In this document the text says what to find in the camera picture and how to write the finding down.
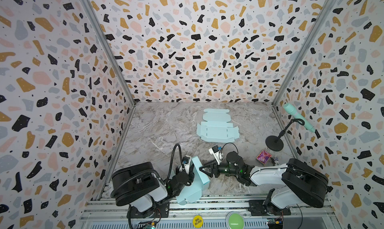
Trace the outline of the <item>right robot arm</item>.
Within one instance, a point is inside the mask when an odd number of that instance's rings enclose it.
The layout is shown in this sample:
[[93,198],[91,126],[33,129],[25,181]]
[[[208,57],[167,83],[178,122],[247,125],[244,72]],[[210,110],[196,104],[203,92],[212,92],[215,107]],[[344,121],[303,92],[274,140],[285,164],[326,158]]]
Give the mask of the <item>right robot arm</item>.
[[232,151],[224,161],[213,160],[199,170],[211,178],[235,177],[247,187],[277,185],[278,188],[271,189],[263,202],[250,202],[249,211],[256,216],[290,215],[289,206],[299,203],[322,208],[328,192],[328,178],[295,158],[278,166],[256,167],[247,165],[237,152]]

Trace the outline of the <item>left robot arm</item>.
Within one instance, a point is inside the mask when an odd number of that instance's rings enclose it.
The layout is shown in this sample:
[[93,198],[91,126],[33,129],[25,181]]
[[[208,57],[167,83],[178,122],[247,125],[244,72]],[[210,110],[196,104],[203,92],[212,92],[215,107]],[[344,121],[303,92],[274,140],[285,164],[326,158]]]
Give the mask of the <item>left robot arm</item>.
[[130,205],[144,213],[156,204],[167,203],[179,196],[184,188],[192,185],[194,177],[192,162],[183,161],[176,174],[166,180],[159,176],[152,163],[146,162],[114,172],[110,197],[115,199],[118,207]]

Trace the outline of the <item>mint paper box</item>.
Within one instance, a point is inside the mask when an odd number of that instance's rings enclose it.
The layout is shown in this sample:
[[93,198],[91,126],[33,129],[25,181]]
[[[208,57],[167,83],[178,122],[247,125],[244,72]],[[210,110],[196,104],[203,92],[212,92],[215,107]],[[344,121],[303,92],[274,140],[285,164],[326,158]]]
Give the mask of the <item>mint paper box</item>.
[[198,201],[202,197],[203,191],[207,190],[210,186],[210,178],[200,171],[200,167],[203,165],[199,157],[192,157],[192,165],[194,166],[194,180],[192,184],[185,186],[181,193],[176,196],[177,203],[181,206]]

